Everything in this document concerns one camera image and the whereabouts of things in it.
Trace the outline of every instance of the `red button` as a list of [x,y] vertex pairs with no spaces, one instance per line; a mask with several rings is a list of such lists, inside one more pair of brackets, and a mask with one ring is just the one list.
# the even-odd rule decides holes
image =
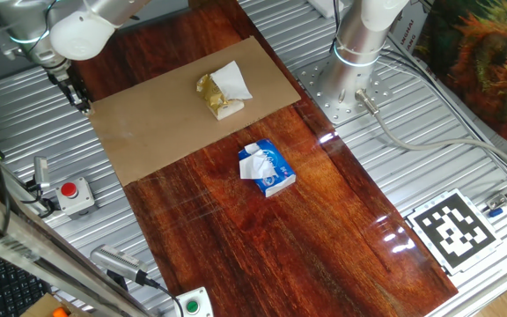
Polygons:
[[62,195],[65,195],[66,197],[72,197],[77,193],[77,187],[76,184],[72,182],[68,182],[62,185]]

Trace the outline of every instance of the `orange handle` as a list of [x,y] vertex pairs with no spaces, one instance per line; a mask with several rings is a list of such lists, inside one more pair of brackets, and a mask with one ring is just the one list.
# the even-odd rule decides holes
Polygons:
[[63,310],[63,308],[56,308],[53,312],[52,312],[52,317],[68,317],[68,315],[66,314],[66,311]]

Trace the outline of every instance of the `reddish-brown wood surface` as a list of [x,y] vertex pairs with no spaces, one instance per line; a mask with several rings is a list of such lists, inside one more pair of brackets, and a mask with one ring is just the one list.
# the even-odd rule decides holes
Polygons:
[[[237,3],[117,34],[76,68],[100,100],[250,35],[302,99],[124,188],[168,288],[205,286],[216,317],[421,316],[442,304],[454,286],[342,140],[320,142],[332,127]],[[298,176],[270,198],[238,168],[238,151],[265,137]]]

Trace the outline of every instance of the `blue tissue box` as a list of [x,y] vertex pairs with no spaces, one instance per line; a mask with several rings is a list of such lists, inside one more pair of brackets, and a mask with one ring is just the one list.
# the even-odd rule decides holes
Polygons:
[[283,155],[276,149],[276,147],[268,139],[263,139],[256,142],[259,148],[256,148],[254,144],[248,145],[244,150],[238,153],[239,159],[245,159],[250,157],[252,154],[252,148],[255,150],[261,150],[266,156],[266,160],[271,163],[275,168],[276,175],[261,179],[254,179],[257,186],[261,189],[266,197],[277,193],[278,191],[286,188],[290,184],[294,183],[297,179],[297,175],[290,168],[289,163],[284,159]]

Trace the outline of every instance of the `colorful painting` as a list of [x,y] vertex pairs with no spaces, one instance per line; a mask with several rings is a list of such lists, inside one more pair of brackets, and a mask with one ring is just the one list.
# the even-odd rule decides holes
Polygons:
[[507,140],[507,0],[436,0],[415,55]]

